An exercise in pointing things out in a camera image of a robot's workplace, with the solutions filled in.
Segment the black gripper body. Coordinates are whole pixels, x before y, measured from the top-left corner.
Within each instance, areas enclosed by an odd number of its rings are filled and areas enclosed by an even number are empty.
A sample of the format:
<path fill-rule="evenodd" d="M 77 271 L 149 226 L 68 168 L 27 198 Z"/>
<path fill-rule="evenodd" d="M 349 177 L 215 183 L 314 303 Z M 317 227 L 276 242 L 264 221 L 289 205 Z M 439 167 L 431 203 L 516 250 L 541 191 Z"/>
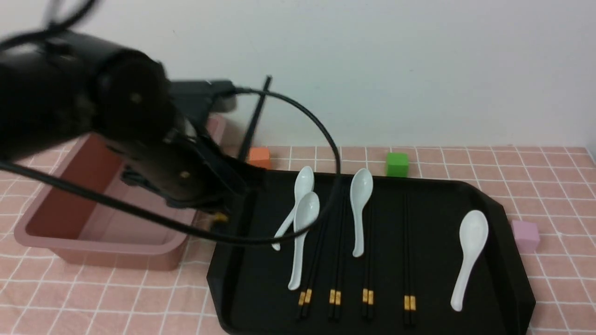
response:
<path fill-rule="evenodd" d="M 174 208 L 225 210 L 225 201 L 264 184 L 266 170 L 225 154 L 197 118 L 230 112 L 230 80 L 192 84 L 190 110 L 179 110 L 167 80 L 106 84 L 106 146 L 127 169 L 123 179 L 161 195 Z"/>

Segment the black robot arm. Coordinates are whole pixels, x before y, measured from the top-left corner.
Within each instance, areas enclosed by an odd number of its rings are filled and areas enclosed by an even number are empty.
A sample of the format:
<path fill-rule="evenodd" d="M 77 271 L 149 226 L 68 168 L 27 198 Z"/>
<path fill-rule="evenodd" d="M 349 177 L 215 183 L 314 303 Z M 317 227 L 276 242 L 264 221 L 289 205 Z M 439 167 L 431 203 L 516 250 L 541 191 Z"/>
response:
<path fill-rule="evenodd" d="M 15 162 L 97 134 L 125 165 L 121 180 L 173 208 L 225 211 L 225 200 L 266 183 L 266 171 L 225 154 L 206 128 L 232 112 L 225 79 L 170 82 L 149 56 L 66 32 L 1 56 L 1 160 Z"/>

